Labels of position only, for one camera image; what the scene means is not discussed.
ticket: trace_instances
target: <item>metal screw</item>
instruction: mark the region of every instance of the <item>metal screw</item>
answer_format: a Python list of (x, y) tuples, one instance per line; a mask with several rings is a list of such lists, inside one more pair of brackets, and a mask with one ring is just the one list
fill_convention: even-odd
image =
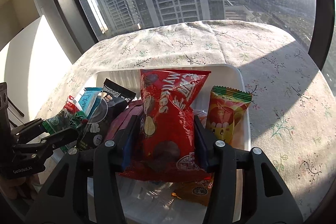
[(225, 143), (223, 141), (216, 141), (216, 145), (219, 147), (224, 147)]
[(253, 148), (253, 153), (257, 154), (257, 155), (260, 155), (262, 152), (262, 150), (259, 148), (259, 147), (255, 147)]
[(112, 141), (112, 140), (106, 141), (105, 146), (107, 146), (107, 147), (114, 146), (114, 141)]
[(73, 147), (73, 148), (70, 148), (68, 152), (70, 155), (74, 155), (77, 153), (77, 149)]

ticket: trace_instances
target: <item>human hand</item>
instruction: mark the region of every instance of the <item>human hand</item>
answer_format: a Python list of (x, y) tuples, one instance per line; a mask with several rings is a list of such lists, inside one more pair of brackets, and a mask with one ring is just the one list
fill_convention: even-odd
[(40, 180), (37, 174), (30, 177), (10, 180), (0, 176), (0, 192), (9, 199), (16, 199), (19, 194), (17, 187), (23, 185), (24, 183), (26, 183), (30, 188), (31, 198), (35, 199), (37, 197), (37, 191), (35, 190), (34, 185), (40, 184)]

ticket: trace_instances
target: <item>white basket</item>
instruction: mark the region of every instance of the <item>white basket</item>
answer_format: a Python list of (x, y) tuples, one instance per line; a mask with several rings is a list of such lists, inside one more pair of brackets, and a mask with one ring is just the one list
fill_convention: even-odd
[[(158, 69), (159, 67), (146, 67), (145, 69)], [(199, 95), (192, 103), (192, 108), (208, 110), (210, 90), (214, 85), (227, 86), (245, 91), (243, 78), (239, 70), (227, 64), (196, 65), (196, 66), (164, 66), (160, 69), (194, 69), (209, 70), (211, 74), (202, 87)], [(92, 76), (84, 87), (103, 86), (106, 78), (117, 84), (136, 92), (140, 96), (140, 70), (141, 68), (121, 69), (99, 72)], [(248, 110), (243, 119), (235, 127), (232, 146), (243, 150), (251, 150), (251, 133)], [(59, 162), (63, 152), (57, 149), (52, 158)], [(198, 203), (171, 197), (172, 187), (167, 184), (155, 185), (117, 176), (120, 200), (125, 217), (142, 224), (201, 224), (206, 207)], [(236, 202), (233, 221), (240, 219), (242, 204), (242, 171), (237, 170)], [(93, 180), (88, 178), (88, 194), (93, 196)]]

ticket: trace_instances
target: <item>black snack bag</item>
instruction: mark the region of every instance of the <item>black snack bag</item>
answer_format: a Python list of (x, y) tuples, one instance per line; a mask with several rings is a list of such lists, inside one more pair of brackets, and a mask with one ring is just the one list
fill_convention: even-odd
[(88, 150), (100, 145), (109, 130), (111, 122), (124, 111), (135, 95), (135, 92), (106, 79), (101, 102), (83, 128), (76, 147), (80, 150)]

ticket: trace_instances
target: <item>floral tablecloth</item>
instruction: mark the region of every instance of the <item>floral tablecloth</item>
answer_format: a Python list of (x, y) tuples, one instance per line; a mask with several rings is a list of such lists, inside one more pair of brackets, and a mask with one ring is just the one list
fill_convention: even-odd
[[(37, 116), (56, 115), (99, 71), (219, 63), (237, 67), (253, 93), (251, 145), (270, 158), (306, 219), (335, 178), (336, 102), (305, 50), (277, 27), (199, 21), (104, 40), (79, 58)], [(47, 162), (44, 177), (53, 166)]]

